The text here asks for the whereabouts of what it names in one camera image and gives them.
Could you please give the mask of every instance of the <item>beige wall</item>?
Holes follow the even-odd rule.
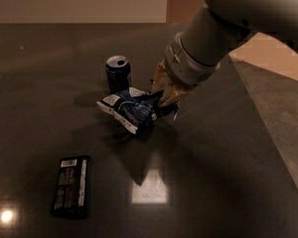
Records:
[[[168,22],[187,23],[204,0],[168,0]],[[298,80],[298,55],[279,41],[256,34],[247,44],[230,53],[234,60],[254,65]]]
[[[0,23],[165,22],[167,0],[0,0]]]

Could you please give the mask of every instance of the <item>black soda can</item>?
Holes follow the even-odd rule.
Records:
[[[125,56],[113,56],[106,62],[106,74],[110,93],[131,87],[130,63]]]

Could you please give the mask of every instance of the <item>can lid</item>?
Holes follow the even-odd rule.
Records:
[[[125,56],[113,56],[107,60],[107,64],[111,67],[124,67],[128,64]]]

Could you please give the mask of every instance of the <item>table surface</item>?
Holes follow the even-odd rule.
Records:
[[[105,61],[148,90],[181,24],[0,25],[0,237],[298,237],[298,189],[224,58],[211,80],[131,136],[101,112]],[[90,155],[87,219],[50,214],[60,159]]]

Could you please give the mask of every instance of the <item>hand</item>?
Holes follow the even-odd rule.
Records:
[[[158,106],[164,107],[176,103],[195,89],[195,86],[185,87],[173,83],[167,73],[165,62],[162,60],[156,69],[155,78],[151,86],[151,93],[163,91]]]

